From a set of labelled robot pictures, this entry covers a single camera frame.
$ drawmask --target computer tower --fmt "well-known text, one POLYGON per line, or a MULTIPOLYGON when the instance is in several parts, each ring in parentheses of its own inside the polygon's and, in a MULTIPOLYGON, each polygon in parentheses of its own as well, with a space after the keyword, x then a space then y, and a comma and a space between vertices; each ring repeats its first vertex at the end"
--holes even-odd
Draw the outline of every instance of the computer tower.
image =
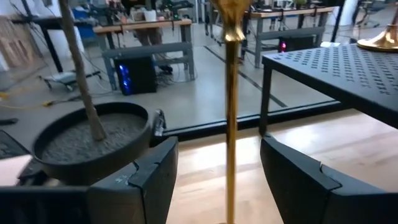
POLYGON ((280 37, 278 52, 289 52, 293 50, 304 50, 314 48, 314 36, 306 37, 280 37))
POLYGON ((123 95, 156 92, 156 71, 151 56, 115 59, 114 66, 123 95))

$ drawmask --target person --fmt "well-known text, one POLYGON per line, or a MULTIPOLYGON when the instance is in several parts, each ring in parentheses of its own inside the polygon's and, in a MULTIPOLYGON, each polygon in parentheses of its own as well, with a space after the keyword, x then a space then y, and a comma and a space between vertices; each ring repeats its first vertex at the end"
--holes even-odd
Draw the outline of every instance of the person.
MULTIPOLYGON (((121 3, 126 9, 126 14, 128 17, 131 17, 131 9, 138 7, 137 11, 134 13, 135 21, 145 21, 144 13, 141 10, 144 6, 139 7, 136 4, 137 0, 122 0, 121 3)), ((135 36, 142 46, 148 45, 157 45, 163 44, 162 40, 162 31, 160 28, 146 28, 146 29, 137 29, 134 31, 135 36)), ((155 54, 156 60, 164 60, 167 58, 166 53, 155 54)), ((167 73, 173 72, 173 68, 170 65, 159 66, 161 70, 167 73)))

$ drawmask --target floor stripe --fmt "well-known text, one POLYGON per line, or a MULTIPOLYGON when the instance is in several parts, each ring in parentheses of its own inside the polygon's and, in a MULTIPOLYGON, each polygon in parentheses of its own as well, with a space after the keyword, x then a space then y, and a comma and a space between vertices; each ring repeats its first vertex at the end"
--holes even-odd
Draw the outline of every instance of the floor stripe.
MULTIPOLYGON (((210 53, 212 53, 214 56, 216 56, 218 59, 220 59, 222 62, 225 63, 225 59, 223 59, 221 56, 218 55, 214 50, 211 50, 208 46, 204 46, 205 49, 207 49, 210 53)), ((262 87, 256 83, 253 79, 248 77, 245 73, 241 72, 238 70, 238 73, 244 78, 246 81, 248 81, 252 86, 256 87, 258 90, 262 91, 262 87)), ((274 101, 276 104, 278 104, 280 107, 287 107, 287 105, 280 101, 278 98, 276 98, 274 95, 270 94, 269 98, 274 101)))

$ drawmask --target workbench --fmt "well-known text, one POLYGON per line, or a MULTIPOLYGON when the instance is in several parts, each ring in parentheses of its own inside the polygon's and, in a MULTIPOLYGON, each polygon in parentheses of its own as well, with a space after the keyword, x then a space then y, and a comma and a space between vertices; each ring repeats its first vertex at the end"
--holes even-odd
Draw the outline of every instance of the workbench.
MULTIPOLYGON (((213 6, 210 6, 212 11, 218 12, 217 10, 214 10, 213 6)), ((277 11, 272 11, 272 12, 245 12, 245 17, 248 17, 248 19, 255 19, 257 20, 257 30, 256 30, 256 48, 255 50, 250 50, 248 49, 248 43, 247 41, 242 42, 242 47, 241 47, 241 57, 244 58, 244 54, 250 53, 254 55, 254 65, 256 68, 260 67, 260 59, 261 59, 261 52, 263 50, 262 48, 262 41, 263 40, 273 40, 273 39, 278 39, 279 37, 290 37, 290 36, 295 36, 295 35, 316 35, 316 40, 315 44, 319 46, 322 42, 322 36, 325 31, 325 24, 326 24, 326 19, 327 15, 329 12, 334 10, 334 7, 317 7, 316 9, 284 9, 283 12, 280 9, 276 9, 277 11), (302 28, 303 26, 303 21, 306 15, 312 15, 316 16, 319 14, 319 20, 316 26, 314 27, 308 27, 308 28, 302 28), (284 20, 286 16, 298 16, 298 24, 297 24, 297 29, 287 29, 287 30, 269 30, 264 32, 263 31, 263 25, 264 25, 264 20, 265 19, 275 19, 278 18, 282 21, 284 24, 284 20)), ((212 28, 212 15, 210 14, 210 35, 213 36, 213 28, 212 28)))
POLYGON ((117 89, 116 80, 114 77, 115 69, 112 66, 112 59, 121 58, 138 58, 150 56, 153 54, 178 52, 182 51, 183 56, 179 58, 170 58, 155 61, 155 65, 170 65, 176 63, 183 63, 184 70, 188 70, 187 81, 195 79, 195 69, 193 63, 193 47, 191 37, 191 24, 190 19, 181 19, 176 21, 157 21, 157 22, 135 22, 130 24, 120 24, 113 26, 94 27, 94 32, 97 35, 99 47, 102 50, 102 57, 104 59, 106 72, 108 73, 109 82, 112 90, 117 89), (163 28, 180 26, 181 39, 180 42, 148 45, 138 47, 125 47, 118 49, 109 49, 106 44, 106 35, 115 32, 124 32, 127 30, 148 29, 148 28, 163 28))

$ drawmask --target black plant pot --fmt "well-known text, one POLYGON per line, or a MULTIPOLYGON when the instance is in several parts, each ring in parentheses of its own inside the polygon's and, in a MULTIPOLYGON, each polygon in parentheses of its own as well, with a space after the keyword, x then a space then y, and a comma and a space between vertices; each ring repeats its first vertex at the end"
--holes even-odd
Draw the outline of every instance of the black plant pot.
POLYGON ((146 124, 129 144, 109 154, 74 164, 57 164, 42 160, 44 149, 59 134, 86 121, 87 116, 85 109, 80 109, 58 119, 44 129, 33 146, 33 156, 43 165, 42 169, 48 176, 68 185, 90 185, 131 163, 149 148, 159 111, 151 116, 145 108, 134 103, 104 103, 95 108, 100 117, 114 113, 134 114, 146 119, 146 124))

